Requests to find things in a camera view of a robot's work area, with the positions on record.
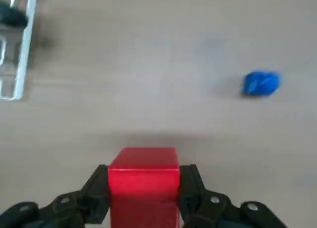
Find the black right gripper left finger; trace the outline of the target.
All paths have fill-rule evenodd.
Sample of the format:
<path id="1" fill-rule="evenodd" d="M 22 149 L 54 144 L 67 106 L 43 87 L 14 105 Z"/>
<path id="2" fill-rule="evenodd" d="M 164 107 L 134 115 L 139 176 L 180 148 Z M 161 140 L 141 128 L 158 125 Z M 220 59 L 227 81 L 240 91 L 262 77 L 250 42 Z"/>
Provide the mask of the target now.
<path id="1" fill-rule="evenodd" d="M 84 186 L 61 194 L 48 206 L 24 201 L 0 215 L 2 228 L 84 228 L 101 224 L 110 208 L 108 166 L 99 165 Z"/>

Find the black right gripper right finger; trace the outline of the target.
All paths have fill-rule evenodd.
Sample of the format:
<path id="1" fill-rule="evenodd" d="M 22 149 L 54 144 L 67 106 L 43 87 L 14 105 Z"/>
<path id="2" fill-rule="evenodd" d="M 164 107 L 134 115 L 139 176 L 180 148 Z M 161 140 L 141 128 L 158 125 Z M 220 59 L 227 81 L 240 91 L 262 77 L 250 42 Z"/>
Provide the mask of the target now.
<path id="1" fill-rule="evenodd" d="M 185 228 L 287 228 L 266 205 L 206 189 L 195 164 L 180 166 L 179 211 Z"/>

